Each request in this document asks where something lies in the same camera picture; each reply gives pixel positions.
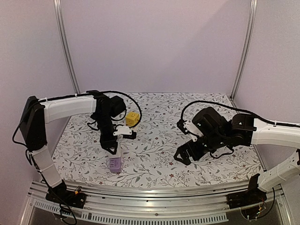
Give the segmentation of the purple power strip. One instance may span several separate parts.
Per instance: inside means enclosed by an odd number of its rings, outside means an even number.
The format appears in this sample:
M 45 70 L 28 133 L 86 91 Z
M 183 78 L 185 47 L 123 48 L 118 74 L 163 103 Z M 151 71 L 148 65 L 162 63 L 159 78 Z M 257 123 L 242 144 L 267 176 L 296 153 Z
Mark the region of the purple power strip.
M 109 158 L 109 169 L 112 173 L 120 173 L 121 172 L 121 162 L 122 157 L 111 157 Z

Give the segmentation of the yellow cube socket adapter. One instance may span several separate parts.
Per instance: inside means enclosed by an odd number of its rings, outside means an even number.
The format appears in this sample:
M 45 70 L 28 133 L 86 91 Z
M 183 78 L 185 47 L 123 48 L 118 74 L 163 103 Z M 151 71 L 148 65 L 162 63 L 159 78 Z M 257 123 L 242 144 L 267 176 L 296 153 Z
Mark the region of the yellow cube socket adapter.
M 129 127 L 135 126 L 140 119 L 140 114 L 137 112 L 129 112 L 125 116 L 126 125 Z

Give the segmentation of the white cube socket adapter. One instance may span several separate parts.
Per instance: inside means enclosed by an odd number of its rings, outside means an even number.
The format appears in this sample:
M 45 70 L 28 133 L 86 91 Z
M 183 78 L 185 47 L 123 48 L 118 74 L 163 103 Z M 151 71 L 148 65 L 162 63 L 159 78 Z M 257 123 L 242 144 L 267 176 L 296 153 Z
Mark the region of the white cube socket adapter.
M 113 156 L 114 158 L 120 158 L 122 156 L 122 147 L 119 142 L 117 142 L 118 146 L 116 149 L 116 154 Z

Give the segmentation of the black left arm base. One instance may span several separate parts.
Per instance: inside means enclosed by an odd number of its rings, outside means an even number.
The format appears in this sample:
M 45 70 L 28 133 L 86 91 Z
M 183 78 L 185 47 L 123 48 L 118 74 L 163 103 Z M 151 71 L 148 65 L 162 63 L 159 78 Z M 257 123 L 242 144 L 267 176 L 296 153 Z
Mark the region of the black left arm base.
M 67 190 L 64 181 L 56 187 L 49 187 L 45 199 L 54 203 L 67 204 L 70 207 L 83 209 L 87 195 L 82 192 L 82 187 Z

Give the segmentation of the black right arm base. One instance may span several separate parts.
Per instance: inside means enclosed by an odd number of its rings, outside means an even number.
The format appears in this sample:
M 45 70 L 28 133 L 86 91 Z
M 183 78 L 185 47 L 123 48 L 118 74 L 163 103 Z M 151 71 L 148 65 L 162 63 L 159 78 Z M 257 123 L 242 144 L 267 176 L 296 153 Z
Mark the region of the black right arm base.
M 260 174 L 258 173 L 250 178 L 247 190 L 231 193 L 226 196 L 226 204 L 230 209 L 244 207 L 267 200 L 267 192 L 258 188 L 259 176 Z

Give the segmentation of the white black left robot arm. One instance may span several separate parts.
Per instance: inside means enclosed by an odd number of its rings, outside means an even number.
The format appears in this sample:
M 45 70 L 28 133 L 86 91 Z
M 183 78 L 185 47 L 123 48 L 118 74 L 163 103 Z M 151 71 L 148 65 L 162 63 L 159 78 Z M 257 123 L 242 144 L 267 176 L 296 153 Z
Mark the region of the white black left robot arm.
M 61 97 L 38 99 L 31 96 L 27 99 L 19 124 L 12 136 L 15 144 L 17 132 L 21 132 L 26 147 L 26 157 L 33 163 L 37 172 L 41 174 L 49 188 L 53 188 L 51 195 L 59 203 L 66 203 L 70 194 L 62 186 L 63 179 L 58 173 L 48 149 L 46 125 L 56 120 L 69 121 L 71 117 L 79 114 L 91 114 L 100 132 L 100 145 L 111 155 L 118 153 L 118 136 L 135 139 L 134 126 L 114 125 L 115 117 L 126 112 L 122 96 L 136 101 L 126 93 L 110 90 L 89 90 L 81 94 Z

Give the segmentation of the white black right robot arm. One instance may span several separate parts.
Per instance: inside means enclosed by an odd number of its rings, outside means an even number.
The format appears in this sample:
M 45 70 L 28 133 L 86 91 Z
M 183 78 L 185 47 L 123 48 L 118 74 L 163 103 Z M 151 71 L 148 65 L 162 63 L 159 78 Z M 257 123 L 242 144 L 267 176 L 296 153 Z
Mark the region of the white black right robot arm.
M 174 159 L 184 165 L 197 161 L 206 153 L 227 147 L 250 145 L 277 145 L 295 148 L 295 152 L 285 161 L 269 171 L 250 179 L 248 190 L 242 200 L 253 204 L 261 192 L 268 192 L 274 186 L 300 173 L 300 127 L 298 124 L 276 122 L 243 109 L 226 120 L 213 107 L 201 109 L 193 119 L 180 118 L 177 127 L 191 137 L 191 140 L 177 148 Z

